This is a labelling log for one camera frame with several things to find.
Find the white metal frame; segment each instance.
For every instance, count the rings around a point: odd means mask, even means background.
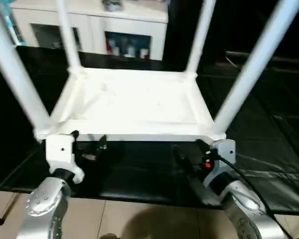
[[[38,139],[79,130],[79,140],[98,140],[106,134],[109,140],[200,138],[211,143],[226,137],[225,131],[299,10],[299,0],[280,0],[214,122],[195,79],[215,2],[203,3],[186,71],[158,72],[83,68],[64,0],[57,0],[70,76],[51,118],[0,21],[1,70]]]

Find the black cable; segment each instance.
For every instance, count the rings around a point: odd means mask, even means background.
[[[222,158],[222,157],[218,157],[218,159],[220,161],[223,161],[224,163],[226,163],[229,167],[231,167],[233,170],[235,170],[236,173],[238,173],[243,179],[244,181],[249,185],[249,187],[257,194],[257,196],[259,197],[259,199],[262,201],[262,203],[264,204],[265,208],[266,208],[266,213],[268,214],[269,217],[271,217],[278,225],[279,227],[283,230],[283,232],[286,234],[286,236],[289,239],[293,239],[292,236],[284,229],[284,227],[277,221],[277,219],[275,218],[275,215],[273,214],[273,212],[271,211],[269,205],[266,203],[265,199],[261,196],[261,194],[259,193],[259,191],[254,187],[254,185],[246,178],[246,176],[238,169],[236,168],[231,162],[229,162],[228,160]]]
[[[9,173],[5,179],[0,183],[0,189],[6,184],[6,182],[19,170],[21,169],[36,153],[38,153],[39,150],[41,150],[41,147],[43,144],[36,143],[35,147],[31,150],[31,153],[25,158],[24,161],[22,161],[21,164],[19,164],[11,173]]]

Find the black mat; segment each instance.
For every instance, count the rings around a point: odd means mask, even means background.
[[[66,82],[63,51],[17,48],[49,113]],[[168,70],[158,61],[80,54],[84,67]],[[197,83],[213,116],[238,71],[206,67]],[[236,140],[237,166],[242,169],[275,213],[299,214],[299,74],[265,72],[247,98],[230,129]],[[0,181],[34,144],[31,125],[0,74]],[[171,154],[171,142],[110,142],[105,160],[86,163],[86,177],[75,197],[105,198],[188,207],[218,207],[208,198],[202,204]],[[180,146],[199,161],[194,143]],[[44,155],[36,155],[6,190],[29,192],[48,176]]]

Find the tile floor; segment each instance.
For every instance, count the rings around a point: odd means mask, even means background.
[[[27,194],[0,192],[0,239],[14,239],[24,218]],[[299,217],[277,215],[299,238]],[[223,211],[73,198],[63,221],[62,239],[237,239]]]

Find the white cabinet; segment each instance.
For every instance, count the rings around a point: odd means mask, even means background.
[[[166,24],[95,16],[90,17],[90,21],[96,53],[107,53],[106,50],[109,46],[106,46],[106,43],[109,44],[109,38],[112,33],[112,36],[117,40],[116,42],[119,42],[117,44],[120,44],[121,46],[119,49],[122,48],[122,45],[124,44],[122,41],[124,41],[125,38],[127,45],[133,45],[132,47],[136,51],[137,56],[140,56],[141,49],[148,49],[150,59],[162,59],[165,44]]]
[[[167,6],[150,0],[123,0],[123,11],[107,12],[101,0],[68,0],[78,49],[161,60]],[[55,0],[17,0],[10,4],[27,46],[62,48]]]
[[[33,9],[12,9],[19,31],[27,46],[60,48],[58,13]],[[75,32],[78,49],[94,52],[89,17],[83,14],[69,14],[70,23]]]

